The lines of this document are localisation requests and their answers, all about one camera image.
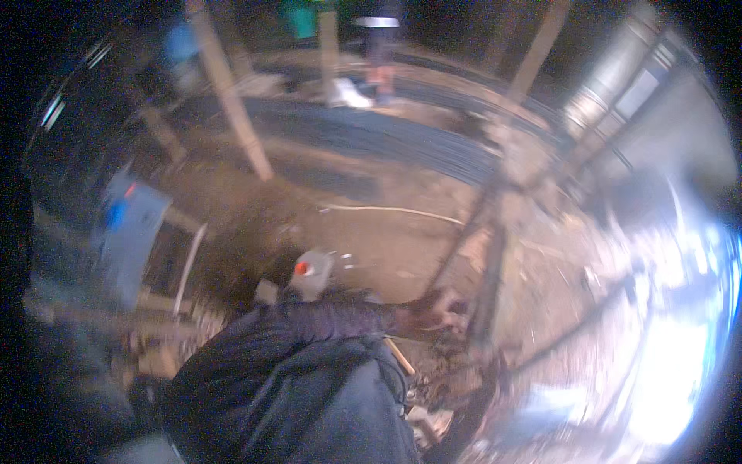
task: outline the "wooden plank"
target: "wooden plank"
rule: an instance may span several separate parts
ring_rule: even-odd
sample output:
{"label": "wooden plank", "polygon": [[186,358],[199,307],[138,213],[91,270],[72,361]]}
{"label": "wooden plank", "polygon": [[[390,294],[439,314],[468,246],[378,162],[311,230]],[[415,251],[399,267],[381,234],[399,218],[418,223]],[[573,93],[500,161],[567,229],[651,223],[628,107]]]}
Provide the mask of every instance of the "wooden plank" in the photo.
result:
{"label": "wooden plank", "polygon": [[147,129],[168,154],[170,161],[175,165],[185,161],[188,151],[178,140],[175,130],[162,117],[160,110],[147,101],[147,96],[142,89],[132,82],[126,82],[124,93],[132,105],[139,109],[139,113],[144,117]]}
{"label": "wooden plank", "polygon": [[520,104],[528,95],[528,91],[531,89],[533,81],[543,65],[544,60],[551,51],[551,47],[554,46],[554,41],[557,40],[557,36],[564,25],[564,21],[567,19],[567,13],[569,12],[570,0],[552,0],[551,7],[546,13],[544,22],[541,24],[539,33],[531,44],[531,48],[528,50],[523,59],[523,63],[518,69],[508,89],[508,99]]}
{"label": "wooden plank", "polygon": [[227,65],[227,58],[217,34],[211,26],[211,17],[204,8],[203,0],[186,0],[185,5],[198,41],[199,56],[209,74],[214,91],[219,96],[234,135],[258,177],[263,181],[271,180],[273,169],[263,151],[263,144],[250,123],[245,105],[234,88],[232,72]]}
{"label": "wooden plank", "polygon": [[320,13],[320,48],[322,66],[322,88],[325,100],[329,102],[333,92],[332,80],[340,61],[338,51],[338,23],[335,11]]}
{"label": "wooden plank", "polygon": [[170,206],[165,210],[165,215],[162,219],[173,226],[180,227],[193,235],[196,235],[201,229],[201,223],[188,216],[186,213],[180,211],[178,208]]}
{"label": "wooden plank", "polygon": [[[182,300],[176,313],[189,314],[192,308],[191,300]],[[164,295],[157,295],[147,291],[140,291],[137,295],[137,308],[150,311],[163,311],[165,313],[174,312],[175,298]]]}

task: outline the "dirt ground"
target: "dirt ground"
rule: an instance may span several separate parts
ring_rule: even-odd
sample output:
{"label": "dirt ground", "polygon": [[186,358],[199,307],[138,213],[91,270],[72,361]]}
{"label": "dirt ground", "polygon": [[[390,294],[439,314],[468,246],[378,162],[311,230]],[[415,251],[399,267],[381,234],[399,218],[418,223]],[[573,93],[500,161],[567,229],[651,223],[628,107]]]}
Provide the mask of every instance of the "dirt ground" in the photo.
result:
{"label": "dirt ground", "polygon": [[[312,58],[311,53],[268,53],[256,59],[316,65],[317,57]],[[344,56],[343,63],[349,69],[361,69],[357,57]],[[499,95],[465,79],[406,65],[399,65],[398,71],[410,79],[502,104]],[[454,130],[460,123],[455,112],[418,102],[404,101],[379,111],[444,130]],[[538,116],[521,112],[548,129]],[[504,154],[498,156],[512,181],[524,183],[554,158],[547,144],[533,135],[509,131],[501,120],[492,119],[484,127],[492,141],[505,147]],[[194,300],[221,301],[225,308],[233,307],[249,297],[245,287],[257,283],[282,252],[319,249],[336,252],[334,278],[340,283],[371,288],[386,302],[409,301],[424,292],[462,229],[448,221],[405,212],[339,211],[328,205],[368,205],[280,177],[263,183],[249,173],[230,133],[208,123],[189,129],[184,143],[188,161],[177,170],[162,172],[153,182],[173,197],[175,206],[209,225],[211,239],[201,246],[189,279],[188,297]],[[465,223],[478,192],[476,187],[419,166],[373,157],[350,159],[275,138],[263,140],[263,144],[273,163],[374,179],[378,199],[373,206],[415,209]],[[606,286],[628,269],[629,253],[620,236],[598,230],[566,199],[561,202],[558,218],[547,216],[532,200],[514,193],[505,194],[501,202],[500,220],[508,236],[493,342],[496,346],[522,345],[520,351],[507,356],[510,365],[518,365],[582,320]],[[489,229],[480,229],[454,262],[450,284],[462,298],[476,294],[491,234]],[[340,258],[342,255],[351,258]],[[599,276],[601,285],[585,287],[585,268]],[[490,425],[506,417],[532,383],[584,388],[587,396],[582,420],[594,421],[628,367],[638,324],[636,310],[623,301],[593,330],[518,378],[507,402],[496,396],[468,456],[495,456],[486,445],[493,439]],[[419,342],[401,340],[398,346],[421,376],[438,376],[467,362],[466,356],[441,360]],[[465,392],[477,388],[481,379],[463,373],[451,383],[456,382],[463,384],[459,390]]]}

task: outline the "cable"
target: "cable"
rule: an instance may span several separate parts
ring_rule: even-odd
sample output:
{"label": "cable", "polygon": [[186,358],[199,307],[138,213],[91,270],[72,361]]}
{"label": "cable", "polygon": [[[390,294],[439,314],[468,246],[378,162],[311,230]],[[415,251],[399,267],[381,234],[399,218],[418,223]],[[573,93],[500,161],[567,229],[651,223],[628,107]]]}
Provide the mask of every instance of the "cable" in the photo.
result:
{"label": "cable", "polygon": [[458,224],[460,226],[463,226],[464,225],[464,223],[462,223],[460,220],[454,219],[454,218],[449,218],[448,216],[441,216],[441,215],[434,214],[432,212],[418,211],[416,209],[395,208],[394,206],[340,206],[340,205],[320,205],[320,206],[322,206],[323,208],[328,208],[328,209],[338,209],[340,211],[365,211],[365,210],[371,210],[371,211],[400,211],[400,212],[409,212],[410,214],[414,214],[414,215],[428,216],[429,218],[445,220],[447,222]]}

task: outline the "wooden post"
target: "wooden post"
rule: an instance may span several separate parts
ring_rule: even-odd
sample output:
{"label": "wooden post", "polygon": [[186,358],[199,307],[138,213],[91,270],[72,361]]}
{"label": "wooden post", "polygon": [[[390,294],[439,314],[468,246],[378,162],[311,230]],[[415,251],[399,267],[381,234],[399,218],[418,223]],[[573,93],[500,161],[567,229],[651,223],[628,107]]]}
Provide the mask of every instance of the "wooden post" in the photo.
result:
{"label": "wooden post", "polygon": [[338,23],[334,10],[320,12],[320,48],[322,62],[322,89],[325,100],[332,96],[335,69],[340,61],[338,50]]}
{"label": "wooden post", "polygon": [[144,117],[147,129],[168,154],[171,163],[178,165],[185,161],[188,156],[186,147],[180,143],[177,135],[175,135],[175,130],[162,117],[160,110],[147,100],[147,96],[142,89],[132,82],[132,79],[124,83],[124,94],[126,94],[131,104]]}
{"label": "wooden post", "polygon": [[232,130],[242,146],[243,153],[250,160],[253,169],[261,180],[271,180],[273,169],[266,158],[260,139],[257,138],[252,128],[245,105],[234,89],[234,80],[227,65],[224,50],[222,50],[217,34],[211,26],[211,18],[204,8],[203,0],[186,0],[185,4],[198,41],[199,56],[203,61],[204,68],[209,73],[214,91],[219,96],[222,109],[232,125]]}
{"label": "wooden post", "polygon": [[541,24],[539,33],[531,44],[528,54],[520,65],[518,74],[510,84],[508,90],[508,99],[516,104],[520,104],[531,89],[536,75],[539,73],[541,65],[551,51],[554,41],[557,40],[559,31],[567,19],[569,12],[570,0],[552,0],[549,11],[546,13],[544,22]]}

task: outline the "blue object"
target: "blue object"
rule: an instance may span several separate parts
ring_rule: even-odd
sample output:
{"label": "blue object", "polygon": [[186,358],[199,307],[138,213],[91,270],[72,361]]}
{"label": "blue object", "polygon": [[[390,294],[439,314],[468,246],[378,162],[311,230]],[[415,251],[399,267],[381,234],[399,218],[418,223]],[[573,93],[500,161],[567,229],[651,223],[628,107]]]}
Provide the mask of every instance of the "blue object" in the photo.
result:
{"label": "blue object", "polygon": [[165,38],[165,52],[173,64],[188,61],[198,54],[198,44],[193,35],[191,26],[181,19]]}
{"label": "blue object", "polygon": [[115,232],[121,226],[126,216],[127,204],[124,200],[116,200],[111,208],[108,210],[106,215],[106,228],[112,232]]}

